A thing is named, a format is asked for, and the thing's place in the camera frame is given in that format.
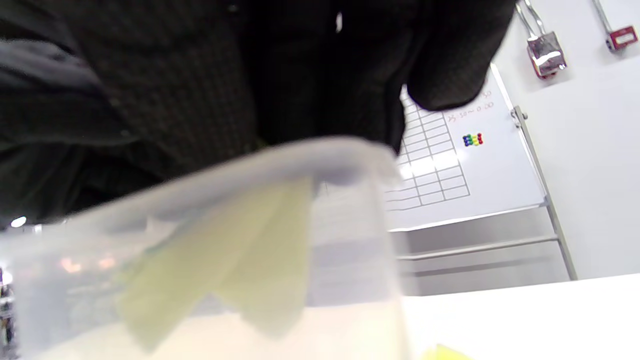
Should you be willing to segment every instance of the red alarm box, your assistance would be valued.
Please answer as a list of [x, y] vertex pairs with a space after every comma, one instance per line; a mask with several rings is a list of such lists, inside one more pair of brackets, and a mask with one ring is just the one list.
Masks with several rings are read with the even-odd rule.
[[633, 26], [627, 26], [626, 28], [612, 31], [609, 33], [607, 39], [607, 47], [610, 51], [620, 51], [627, 46], [638, 41], [638, 36]]

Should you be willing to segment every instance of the person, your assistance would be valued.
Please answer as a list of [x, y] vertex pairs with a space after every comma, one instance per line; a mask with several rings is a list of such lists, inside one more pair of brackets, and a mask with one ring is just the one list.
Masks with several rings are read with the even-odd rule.
[[[66, 46], [76, 58], [48, 61], [85, 73], [83, 85], [74, 78], [34, 92], [42, 79], [31, 76], [30, 90], [0, 95], [0, 111], [10, 111], [0, 114], [2, 221], [27, 216], [35, 224], [236, 159], [259, 143], [349, 135], [399, 151], [402, 87], [427, 110], [471, 101], [515, 0], [6, 3], [54, 24], [56, 54]], [[21, 51], [47, 56], [33, 44]], [[10, 103], [21, 106], [4, 110]], [[28, 110], [36, 116], [24, 120]]]

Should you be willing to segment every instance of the white wall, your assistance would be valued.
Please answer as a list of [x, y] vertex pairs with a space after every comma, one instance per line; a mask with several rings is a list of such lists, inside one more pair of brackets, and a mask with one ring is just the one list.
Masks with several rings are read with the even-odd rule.
[[[568, 68], [553, 81], [540, 81], [517, 18], [495, 62], [511, 100], [529, 114], [578, 275], [640, 272], [640, 44], [611, 54], [590, 0], [532, 2], [547, 30], [558, 35]], [[602, 3], [612, 27], [633, 24], [640, 30], [640, 1]], [[537, 210], [415, 231], [409, 238], [416, 251], [424, 251], [549, 232], [544, 212]], [[558, 275], [557, 281], [563, 279]], [[489, 288], [508, 286], [487, 281]]]

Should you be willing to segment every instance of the metal pipe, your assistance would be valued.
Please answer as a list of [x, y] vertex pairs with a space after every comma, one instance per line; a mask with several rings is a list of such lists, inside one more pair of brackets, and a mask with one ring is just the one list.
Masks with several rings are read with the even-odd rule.
[[536, 10], [533, 8], [533, 5], [531, 4], [530, 0], [524, 0], [524, 5], [527, 6], [527, 9], [529, 9], [529, 12], [531, 12], [531, 16], [533, 16], [533, 19], [538, 24], [538, 29], [540, 29], [540, 35], [546, 34], [547, 32], [545, 31], [545, 25], [542, 23], [542, 19], [540, 18]]
[[416, 261], [416, 260], [425, 260], [425, 259], [445, 258], [447, 256], [473, 254], [476, 252], [483, 252], [483, 251], [489, 251], [489, 250], [508, 249], [511, 247], [518, 247], [522, 245], [532, 245], [532, 244], [545, 243], [545, 242], [557, 241], [557, 240], [558, 240], [557, 235], [539, 236], [536, 238], [509, 240], [509, 241], [502, 241], [498, 243], [486, 243], [481, 245], [458, 247], [455, 249], [448, 249], [448, 250], [429, 251], [429, 252], [424, 252], [422, 254], [417, 254], [417, 255], [398, 256], [397, 259], [405, 260], [405, 261]]
[[527, 31], [529, 32], [529, 38], [537, 38], [538, 36], [536, 35], [536, 33], [533, 32], [533, 29], [531, 28], [531, 25], [529, 25], [527, 18], [524, 17], [524, 12], [522, 12], [522, 8], [518, 4], [516, 4], [516, 13], [518, 13], [518, 17], [522, 21], [522, 24], [524, 24], [525, 28], [527, 28]]
[[600, 4], [600, 0], [592, 0], [593, 2], [593, 6], [595, 6], [596, 8], [596, 12], [598, 13], [598, 17], [600, 18], [600, 21], [602, 22], [602, 25], [604, 26], [604, 29], [610, 33], [611, 30], [611, 25], [609, 24], [609, 19], [607, 19], [606, 14], [604, 13], [604, 9], [602, 8], [602, 4]]

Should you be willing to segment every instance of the light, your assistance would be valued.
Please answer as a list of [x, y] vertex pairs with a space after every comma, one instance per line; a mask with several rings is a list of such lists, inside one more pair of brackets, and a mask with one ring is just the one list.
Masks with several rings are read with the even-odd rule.
[[13, 282], [13, 275], [6, 271], [2, 272], [2, 285], [9, 285]]
[[116, 264], [116, 261], [113, 258], [104, 258], [98, 261], [98, 266], [103, 269], [113, 268], [113, 265]]
[[60, 264], [70, 274], [73, 274], [74, 272], [78, 272], [78, 271], [82, 270], [82, 265], [74, 264], [73, 261], [71, 261], [70, 258], [62, 259], [60, 261]]
[[27, 217], [19, 217], [11, 222], [11, 227], [20, 227], [27, 223]]

